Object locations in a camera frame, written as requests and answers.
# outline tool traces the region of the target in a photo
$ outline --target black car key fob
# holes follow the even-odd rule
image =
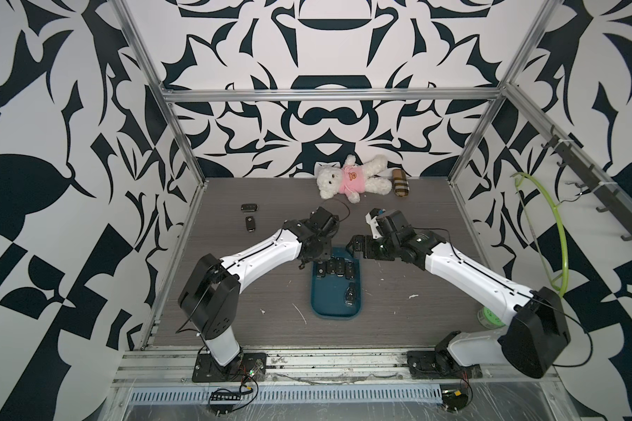
[[[248,232],[255,231],[255,218],[252,216],[246,216],[246,229]]]
[[[356,268],[354,266],[354,262],[346,262],[346,265],[344,265],[344,276],[346,276],[346,279],[353,279],[354,276],[356,276]]]
[[[347,306],[353,306],[356,302],[356,284],[353,282],[349,282],[349,287],[346,289],[344,293],[344,303]]]
[[[326,269],[325,272],[329,275],[334,275],[335,274],[335,265],[336,265],[337,260],[334,257],[330,257],[330,260],[328,260],[328,262],[326,263]]]
[[[328,270],[328,265],[324,261],[316,263],[316,276],[322,278],[325,276],[325,271]]]
[[[337,276],[344,276],[345,272],[345,260],[344,257],[337,257],[337,262],[335,263],[335,274]]]
[[[255,203],[244,203],[241,205],[242,212],[255,212],[257,211],[257,204]]]

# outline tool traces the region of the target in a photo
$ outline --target black and white patterned wall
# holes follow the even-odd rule
[[[520,78],[520,87],[632,196],[632,0],[566,0]],[[632,421],[632,242],[593,195],[508,102],[457,180],[493,269],[535,288],[548,285],[511,175],[530,173],[559,207],[567,232],[570,281],[563,306],[594,340],[590,362],[557,368],[581,416]],[[530,182],[522,196],[554,277],[561,271],[552,213]],[[569,322],[572,343],[557,364],[589,353]]]
[[[206,176],[314,176],[375,155],[410,176],[447,176],[486,100],[198,102],[175,107]]]
[[[496,86],[541,0],[129,0],[169,89]],[[206,176],[314,176],[385,154],[446,176],[477,101],[179,104]]]
[[[166,88],[426,88],[494,86],[541,1],[128,4]]]
[[[0,420],[82,420],[196,181],[104,0],[0,1]]]
[[[632,196],[632,0],[566,0],[518,84]]]

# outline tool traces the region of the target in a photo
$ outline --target brown plaid pillow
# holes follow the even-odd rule
[[[396,168],[393,171],[394,175],[394,191],[396,196],[401,198],[410,194],[410,184],[407,182],[407,176],[405,172],[400,168]]]

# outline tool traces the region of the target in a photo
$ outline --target gray wooden floor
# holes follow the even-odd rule
[[[401,210],[416,227],[446,228],[452,242],[477,260],[447,181],[410,180],[410,195],[361,195],[340,226],[333,246],[345,246],[354,234],[369,234],[364,215],[374,207]],[[312,179],[212,179],[161,317],[155,345],[199,345],[193,332],[175,335],[186,315],[178,295],[196,261],[207,253],[220,258],[244,250],[277,231],[285,220],[303,219],[321,200]],[[242,203],[257,203],[257,229],[247,232]],[[323,206],[341,218],[346,208],[337,201]],[[449,282],[419,268],[395,262],[361,262],[362,309],[352,320],[316,316],[310,305],[311,268],[285,263],[253,282],[241,294],[232,325],[242,346],[432,346],[454,330],[482,330],[476,320],[478,302]]]

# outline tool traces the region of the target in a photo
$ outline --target white teddy bear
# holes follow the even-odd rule
[[[386,169],[388,159],[384,155],[375,156],[370,162],[356,165],[356,157],[349,155],[342,168],[322,167],[316,178],[321,198],[330,199],[337,193],[346,195],[351,203],[361,201],[365,191],[387,195],[391,191],[391,181],[374,177]]]

